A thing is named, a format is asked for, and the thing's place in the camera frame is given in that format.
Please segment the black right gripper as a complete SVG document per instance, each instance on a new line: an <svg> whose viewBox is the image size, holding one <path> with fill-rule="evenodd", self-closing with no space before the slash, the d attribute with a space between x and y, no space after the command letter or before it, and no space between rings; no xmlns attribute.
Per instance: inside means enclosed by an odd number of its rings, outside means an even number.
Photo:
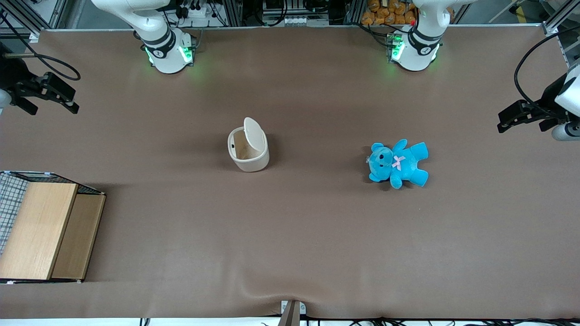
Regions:
<svg viewBox="0 0 580 326"><path fill-rule="evenodd" d="M31 58L32 54L16 54L13 53L3 43L0 46L0 88L1 98L12 97L10 104L21 108L29 115L36 115L38 106L31 103L26 97L12 95L10 96L8 90L16 87L17 83L31 82L31 95L27 97L44 97L46 101L53 101L64 106L70 113L78 114L79 105L75 103L76 90L60 77L52 72L45 73L40 77L40 84L38 83L38 76L30 72L23 58Z"/></svg>

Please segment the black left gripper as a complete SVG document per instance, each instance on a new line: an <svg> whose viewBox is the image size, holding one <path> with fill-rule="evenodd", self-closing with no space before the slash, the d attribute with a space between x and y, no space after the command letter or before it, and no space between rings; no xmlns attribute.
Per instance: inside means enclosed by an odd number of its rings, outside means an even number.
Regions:
<svg viewBox="0 0 580 326"><path fill-rule="evenodd" d="M566 77L567 75L563 74L548 85L541 98L535 102L543 111L528 101L515 101L499 112L498 132L502 134L514 126L529 124L536 120L543 120L539 123L539 129L541 132L547 132L561 123L568 122L567 111L555 102L556 97L563 89Z"/></svg>

